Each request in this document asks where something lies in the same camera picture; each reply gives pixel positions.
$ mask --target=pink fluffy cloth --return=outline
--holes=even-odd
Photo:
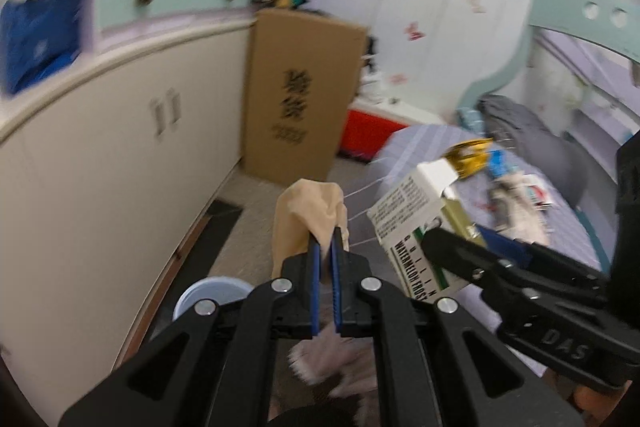
[[[359,394],[360,406],[354,422],[360,427],[376,424],[378,379],[371,339],[344,339],[335,332],[334,323],[330,323],[318,336],[297,343],[289,352],[289,363],[308,385],[340,374],[342,380],[329,397]]]

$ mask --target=white wardrobe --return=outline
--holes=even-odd
[[[0,106],[0,343],[49,425],[112,369],[240,157],[251,21],[81,59]]]

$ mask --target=blue gripper pad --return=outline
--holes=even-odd
[[[320,333],[320,245],[317,241],[309,241],[309,244],[308,255],[311,256],[312,263],[309,311],[311,313],[311,334],[316,336]]]
[[[331,238],[329,246],[331,261],[331,282],[334,293],[334,324],[335,331],[340,333],[342,328],[342,303],[340,302],[340,269],[338,267],[338,250],[335,248],[335,233]]]
[[[527,253],[523,243],[504,237],[495,230],[486,229],[480,225],[476,225],[476,227],[478,227],[490,252],[508,259],[520,268],[527,269],[529,267],[531,255]]]

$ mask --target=light blue cup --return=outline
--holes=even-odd
[[[194,282],[180,296],[174,308],[174,320],[202,299],[229,304],[246,298],[254,289],[248,282],[233,277],[207,277]]]

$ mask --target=cardboard box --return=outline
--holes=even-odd
[[[244,170],[282,185],[324,181],[356,92],[367,30],[280,9],[258,12],[246,92]]]
[[[420,247],[426,230],[443,227],[484,246],[450,188],[457,179],[445,159],[421,163],[367,211],[404,292],[413,299],[432,303],[468,284],[427,260]]]

